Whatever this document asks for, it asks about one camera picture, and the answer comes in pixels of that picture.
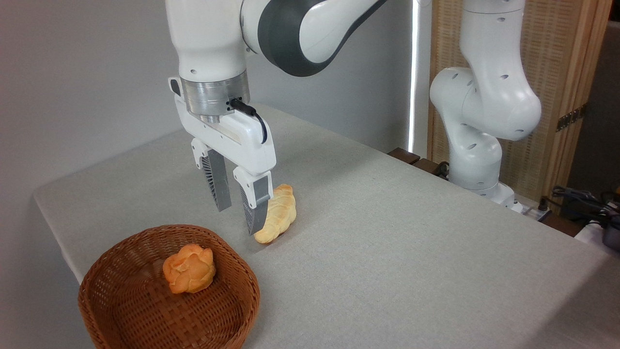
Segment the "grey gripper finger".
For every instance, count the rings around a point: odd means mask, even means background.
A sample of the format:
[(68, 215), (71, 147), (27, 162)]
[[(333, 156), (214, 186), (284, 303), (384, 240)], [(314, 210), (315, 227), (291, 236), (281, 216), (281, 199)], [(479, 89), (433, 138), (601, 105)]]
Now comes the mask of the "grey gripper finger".
[(219, 212), (231, 206), (230, 186), (225, 158), (216, 150), (194, 138), (191, 142), (196, 167), (202, 170)]
[(241, 188), (242, 207), (252, 236), (262, 230), (266, 222), (268, 203), (273, 197), (272, 173), (254, 176), (238, 166), (233, 174)]

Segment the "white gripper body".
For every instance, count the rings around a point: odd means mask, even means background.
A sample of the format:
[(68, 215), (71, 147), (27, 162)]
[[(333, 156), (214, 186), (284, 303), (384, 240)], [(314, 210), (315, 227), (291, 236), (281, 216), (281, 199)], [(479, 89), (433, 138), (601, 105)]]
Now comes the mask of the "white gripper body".
[(251, 175), (271, 171), (276, 166), (272, 134), (266, 122), (261, 124), (257, 118), (239, 110), (221, 115), (219, 122), (208, 122), (204, 116), (188, 112), (179, 77), (169, 78), (169, 86), (187, 133)]

